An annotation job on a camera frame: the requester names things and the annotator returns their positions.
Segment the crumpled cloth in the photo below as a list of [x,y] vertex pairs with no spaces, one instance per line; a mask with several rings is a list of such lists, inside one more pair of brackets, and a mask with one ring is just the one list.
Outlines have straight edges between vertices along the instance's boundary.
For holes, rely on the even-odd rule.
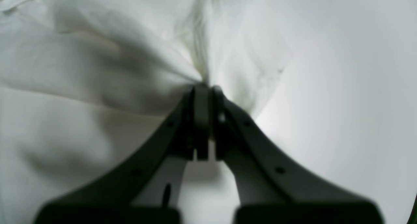
[[[262,115],[294,51],[329,22],[332,3],[0,0],[0,223],[31,223],[47,200],[122,162],[190,85],[220,85]],[[220,193],[222,205],[207,202],[220,212],[207,223],[228,223],[238,198],[231,173],[217,170],[225,175],[215,173],[213,193],[200,197]],[[185,187],[198,194],[193,184],[206,180],[188,171]]]

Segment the white fabric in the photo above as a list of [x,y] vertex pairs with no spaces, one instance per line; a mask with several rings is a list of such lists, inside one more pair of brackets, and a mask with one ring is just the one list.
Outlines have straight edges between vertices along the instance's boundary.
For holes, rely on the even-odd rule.
[[[0,223],[30,223],[46,200],[120,163],[200,82],[260,115],[302,165],[404,223],[417,192],[412,2],[1,0]],[[187,168],[186,223],[229,223],[238,205],[227,168],[208,166],[204,183]]]

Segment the screw hole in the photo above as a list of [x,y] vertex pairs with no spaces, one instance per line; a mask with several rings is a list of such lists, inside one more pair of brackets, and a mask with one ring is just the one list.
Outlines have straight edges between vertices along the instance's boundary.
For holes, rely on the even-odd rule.
[[277,167],[277,168],[275,168],[275,172],[283,175],[285,173],[285,169],[283,169],[281,167]]
[[140,176],[140,175],[142,175],[142,171],[141,171],[140,169],[134,169],[134,170],[131,172],[131,175],[132,175],[132,176]]

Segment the white cloth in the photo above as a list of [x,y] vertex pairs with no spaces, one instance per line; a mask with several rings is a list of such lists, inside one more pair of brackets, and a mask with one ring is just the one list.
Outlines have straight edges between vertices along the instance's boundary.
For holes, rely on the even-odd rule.
[[[368,1],[381,12],[385,12],[382,5],[386,2],[393,8],[398,2],[411,5],[410,0]],[[384,49],[393,43],[407,47],[411,42],[400,34],[415,36],[411,29],[405,33],[403,29],[416,24],[398,17],[409,8],[392,10],[396,17],[384,17],[372,14],[363,2],[367,0],[1,0],[0,223],[30,223],[48,199],[88,183],[120,163],[158,127],[183,90],[200,82],[219,84],[228,98],[253,117],[260,114],[262,129],[277,144],[284,142],[280,147],[302,165],[374,199],[387,223],[404,223],[417,191],[412,169],[417,164],[411,159],[417,151],[410,147],[417,143],[410,135],[417,127],[407,119],[398,120],[395,111],[412,114],[416,104],[407,102],[405,109],[400,105],[382,108],[380,101],[369,98],[379,93],[377,88],[362,85],[364,93],[344,88],[366,83],[353,76],[357,70],[380,80],[378,71],[387,67],[378,62],[380,55],[388,61],[398,57],[394,52],[373,53],[373,46]],[[383,43],[384,33],[377,33],[380,24],[369,22],[370,18],[391,26],[390,35],[398,39]],[[395,19],[397,23],[407,21],[407,26],[394,31]],[[369,26],[368,30],[355,33],[362,25]],[[338,33],[346,37],[335,36]],[[358,34],[362,37],[354,43]],[[343,56],[358,48],[363,55]],[[291,84],[283,82],[275,92],[294,50],[296,56],[287,71]],[[406,51],[403,63],[392,65],[407,68],[417,64]],[[300,67],[304,72],[294,74]],[[366,68],[375,72],[366,72]],[[409,76],[417,77],[411,68],[407,70]],[[329,81],[325,74],[339,79]],[[342,79],[338,74],[347,76]],[[407,83],[401,75],[381,80]],[[337,90],[347,93],[346,99]],[[384,90],[398,104],[411,101],[395,95],[411,94],[405,87],[397,92]],[[302,98],[291,101],[291,96]],[[329,96],[337,104],[351,104],[355,111],[341,105],[326,111],[332,106]],[[361,108],[363,103],[356,96],[368,105]],[[367,108],[384,109],[392,117],[384,120],[382,114],[373,115]],[[343,114],[349,118],[340,118]],[[367,128],[360,128],[364,121]],[[407,126],[410,132],[387,134],[392,123],[395,129]],[[380,134],[372,130],[375,127]],[[393,147],[400,138],[404,141]],[[331,153],[321,153],[322,149]],[[217,215],[206,209],[211,215],[203,219],[186,216],[186,223],[230,221],[238,205],[236,189],[231,189],[227,169],[216,166],[226,175],[210,184],[215,185],[214,191],[200,197],[207,200],[215,191],[222,195],[222,203],[207,202],[217,207],[212,209]],[[388,182],[390,178],[397,182]],[[184,186],[193,193],[201,184],[186,174]],[[186,204],[192,203],[190,192],[181,193],[181,208],[201,214],[197,205]]]

